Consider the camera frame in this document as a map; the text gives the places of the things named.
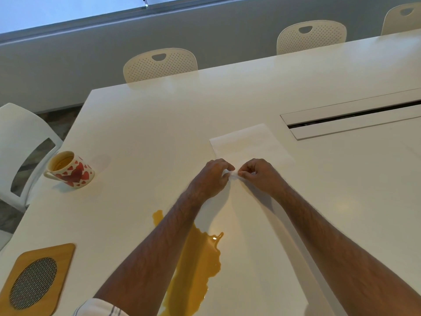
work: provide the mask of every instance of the wooden board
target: wooden board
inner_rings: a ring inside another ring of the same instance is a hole
[[[57,308],[75,248],[75,244],[69,243],[21,254],[0,292],[0,315],[51,316]]]

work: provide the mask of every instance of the heart-patterned mug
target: heart-patterned mug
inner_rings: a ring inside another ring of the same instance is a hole
[[[50,159],[44,176],[74,188],[81,188],[92,181],[95,171],[80,156],[72,151],[65,151]]]

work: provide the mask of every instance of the person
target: person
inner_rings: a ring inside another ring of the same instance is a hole
[[[187,234],[203,203],[222,191],[234,166],[209,161],[161,223],[132,251],[74,316],[155,316]],[[286,211],[319,270],[350,316],[421,315],[421,297],[376,258],[329,223],[263,159],[238,175]]]

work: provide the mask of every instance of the white striped sleeve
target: white striped sleeve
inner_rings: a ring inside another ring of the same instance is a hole
[[[87,300],[81,307],[77,308],[73,316],[128,316],[118,307],[111,305],[98,298]]]

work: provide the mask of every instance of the person's left arm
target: person's left arm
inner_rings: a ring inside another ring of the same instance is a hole
[[[120,264],[94,298],[130,316],[155,316],[170,284],[194,219],[203,203],[222,191],[235,168],[212,160],[190,183],[159,225]]]

